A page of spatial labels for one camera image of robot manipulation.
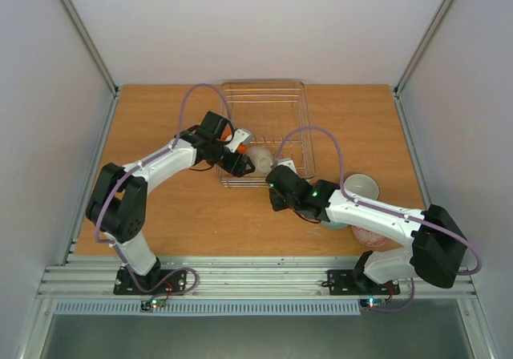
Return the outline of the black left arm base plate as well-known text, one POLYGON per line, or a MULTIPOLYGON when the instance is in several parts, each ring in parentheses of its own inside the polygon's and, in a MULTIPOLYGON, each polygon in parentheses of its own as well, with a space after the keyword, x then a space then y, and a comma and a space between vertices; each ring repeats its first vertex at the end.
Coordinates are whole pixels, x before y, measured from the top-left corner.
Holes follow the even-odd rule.
POLYGON ((120 268, 116 274, 113 294, 116 296, 149 296, 185 290, 187 272, 184 269, 157 269, 146 276, 130 274, 126 268, 120 268))

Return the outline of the orange bowl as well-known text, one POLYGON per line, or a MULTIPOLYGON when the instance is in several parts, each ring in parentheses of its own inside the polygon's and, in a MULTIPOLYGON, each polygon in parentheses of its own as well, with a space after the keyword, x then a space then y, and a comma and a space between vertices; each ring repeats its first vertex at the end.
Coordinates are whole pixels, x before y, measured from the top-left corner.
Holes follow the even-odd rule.
POLYGON ((248 150, 248 143, 251 141, 251 138, 252 134, 250 131, 244 128, 233 130, 230 127, 226 127, 221 136, 221 140, 228 143, 226 147, 230 152, 235 153, 237 151, 241 154, 245 154, 248 150))

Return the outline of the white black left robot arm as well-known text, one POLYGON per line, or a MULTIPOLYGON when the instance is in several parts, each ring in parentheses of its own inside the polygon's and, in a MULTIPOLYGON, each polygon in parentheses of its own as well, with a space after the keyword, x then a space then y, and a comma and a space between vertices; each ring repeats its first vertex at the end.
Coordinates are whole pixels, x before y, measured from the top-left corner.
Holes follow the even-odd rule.
POLYGON ((179 172, 205 162, 235 177, 256 167, 246 150, 252 133, 212 111, 202 122, 178 134, 149 156, 123 166, 104 165, 87 204, 86 218, 95 226, 95 240, 108 244, 122 260, 131 286, 155 292, 165 281, 160 260, 143 235, 147 198, 179 172))

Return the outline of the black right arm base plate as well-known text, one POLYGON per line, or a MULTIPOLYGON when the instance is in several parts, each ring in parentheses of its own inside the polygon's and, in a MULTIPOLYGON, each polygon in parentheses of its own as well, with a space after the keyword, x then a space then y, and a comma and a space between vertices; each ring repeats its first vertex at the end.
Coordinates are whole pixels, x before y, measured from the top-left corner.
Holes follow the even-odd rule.
POLYGON ((327 288, 331 296, 395 296, 401 293, 399 284, 392 280, 377 284, 363 273, 345 269, 328 270, 321 287, 327 288))

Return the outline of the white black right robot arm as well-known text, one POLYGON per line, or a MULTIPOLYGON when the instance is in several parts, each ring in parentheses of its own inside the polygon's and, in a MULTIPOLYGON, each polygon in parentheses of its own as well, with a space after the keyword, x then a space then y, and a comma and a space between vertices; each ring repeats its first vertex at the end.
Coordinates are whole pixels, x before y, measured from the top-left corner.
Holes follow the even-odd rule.
POLYGON ((314 184, 285 165, 265 179, 273 211, 290 209, 310 222, 348 224, 384 236, 400 246, 364 252, 351 272, 360 293, 391 280, 420 277, 438 288, 452 288, 468 242, 447 210, 400 208, 349 192, 320 179, 314 184))

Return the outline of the chrome wire dish rack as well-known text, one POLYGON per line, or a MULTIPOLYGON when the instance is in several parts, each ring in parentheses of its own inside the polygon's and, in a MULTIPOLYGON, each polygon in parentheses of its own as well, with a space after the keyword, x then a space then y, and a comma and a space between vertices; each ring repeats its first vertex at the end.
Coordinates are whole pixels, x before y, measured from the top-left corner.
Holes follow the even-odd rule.
MULTIPOLYGON (((292 80, 228 81, 221 85, 228 101, 234 126, 252 133, 248 147, 269 149, 274 162, 290 158, 300 177, 311 180, 316 175, 313 140, 309 131, 287 134, 310 125, 305 86, 292 80)), ((216 169, 220 182, 228 188, 259 188, 265 176, 248 174, 242 178, 216 169)))

